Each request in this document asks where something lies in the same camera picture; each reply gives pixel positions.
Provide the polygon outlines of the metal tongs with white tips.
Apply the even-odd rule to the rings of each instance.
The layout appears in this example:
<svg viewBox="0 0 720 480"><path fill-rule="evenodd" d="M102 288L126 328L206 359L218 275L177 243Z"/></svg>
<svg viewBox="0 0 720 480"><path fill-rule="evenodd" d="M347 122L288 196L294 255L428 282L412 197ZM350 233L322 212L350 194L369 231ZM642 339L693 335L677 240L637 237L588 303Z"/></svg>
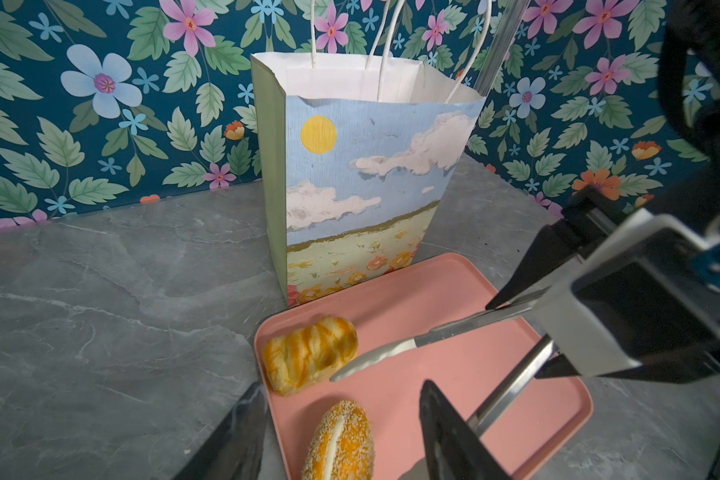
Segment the metal tongs with white tips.
<svg viewBox="0 0 720 480"><path fill-rule="evenodd" d="M475 410L540 337L522 316L542 296L537 290L495 310L437 326L420 308L393 326L374 321L360 339L368 351L332 376L366 409L373 424L374 476L398 479L424 456L419 393L432 380L460 414ZM558 447L560 421L543 409L559 383L537 382L480 435L513 479L530 478Z"/></svg>

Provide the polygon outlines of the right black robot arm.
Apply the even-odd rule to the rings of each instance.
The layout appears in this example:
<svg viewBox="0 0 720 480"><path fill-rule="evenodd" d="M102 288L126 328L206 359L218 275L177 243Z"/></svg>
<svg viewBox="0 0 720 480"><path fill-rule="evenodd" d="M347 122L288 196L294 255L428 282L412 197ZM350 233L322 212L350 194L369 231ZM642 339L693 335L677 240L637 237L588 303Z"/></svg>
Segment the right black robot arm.
<svg viewBox="0 0 720 480"><path fill-rule="evenodd" d="M585 187L491 301L526 299L533 284L582 257L578 271L533 299L556 348L541 379L685 384L720 374L720 1L673 4L657 98L705 165L629 213L603 188Z"/></svg>

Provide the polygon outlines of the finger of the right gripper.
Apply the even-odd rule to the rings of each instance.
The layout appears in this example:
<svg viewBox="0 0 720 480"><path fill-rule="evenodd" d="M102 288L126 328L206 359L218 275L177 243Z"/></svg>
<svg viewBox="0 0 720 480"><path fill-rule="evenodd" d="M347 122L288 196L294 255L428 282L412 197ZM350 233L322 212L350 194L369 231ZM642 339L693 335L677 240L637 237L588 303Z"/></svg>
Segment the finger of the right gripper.
<svg viewBox="0 0 720 480"><path fill-rule="evenodd" d="M547 360L535 373L534 379L558 378L606 378L630 381L647 381L641 366L610 364L605 366L575 365L568 355L562 353Z"/></svg>
<svg viewBox="0 0 720 480"><path fill-rule="evenodd" d="M582 246L582 233L568 221L545 225L535 236L508 283L486 310L500 307L570 260Z"/></svg>

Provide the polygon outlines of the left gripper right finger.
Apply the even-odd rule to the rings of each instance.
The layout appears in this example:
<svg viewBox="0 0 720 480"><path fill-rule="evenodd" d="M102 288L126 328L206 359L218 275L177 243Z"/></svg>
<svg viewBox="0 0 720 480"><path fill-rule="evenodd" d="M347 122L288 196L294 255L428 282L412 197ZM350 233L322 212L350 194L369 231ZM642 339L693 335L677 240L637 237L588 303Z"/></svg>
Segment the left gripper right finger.
<svg viewBox="0 0 720 480"><path fill-rule="evenodd" d="M511 479L432 380L422 385L419 419L429 479Z"/></svg>

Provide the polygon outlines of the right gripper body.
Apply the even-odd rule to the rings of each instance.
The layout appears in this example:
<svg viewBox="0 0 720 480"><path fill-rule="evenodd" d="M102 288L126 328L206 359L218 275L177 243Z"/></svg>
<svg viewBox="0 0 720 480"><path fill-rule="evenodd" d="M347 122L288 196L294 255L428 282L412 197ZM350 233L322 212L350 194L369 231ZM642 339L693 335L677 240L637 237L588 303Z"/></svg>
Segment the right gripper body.
<svg viewBox="0 0 720 480"><path fill-rule="evenodd" d="M565 218L592 234L560 287L560 373L684 384L720 374L720 151L630 214L593 187Z"/></svg>

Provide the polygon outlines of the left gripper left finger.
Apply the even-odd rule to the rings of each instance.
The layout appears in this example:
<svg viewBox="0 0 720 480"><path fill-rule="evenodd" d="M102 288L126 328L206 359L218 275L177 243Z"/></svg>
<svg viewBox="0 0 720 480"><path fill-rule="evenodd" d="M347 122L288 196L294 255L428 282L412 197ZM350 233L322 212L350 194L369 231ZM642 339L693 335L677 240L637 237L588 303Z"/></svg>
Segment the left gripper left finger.
<svg viewBox="0 0 720 480"><path fill-rule="evenodd" d="M268 416L265 387L251 384L175 480L257 479Z"/></svg>

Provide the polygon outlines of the landscape print paper bag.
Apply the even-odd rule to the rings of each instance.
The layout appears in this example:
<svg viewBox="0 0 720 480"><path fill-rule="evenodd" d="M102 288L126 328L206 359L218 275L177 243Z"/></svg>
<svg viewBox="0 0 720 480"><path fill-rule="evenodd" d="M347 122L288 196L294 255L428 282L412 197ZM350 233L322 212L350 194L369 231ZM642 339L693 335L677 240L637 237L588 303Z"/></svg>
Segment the landscape print paper bag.
<svg viewBox="0 0 720 480"><path fill-rule="evenodd" d="M447 56L444 8L392 53L402 1L371 49L349 51L334 4L310 15L306 52L251 58L267 234L280 289L298 306L410 265L487 99Z"/></svg>

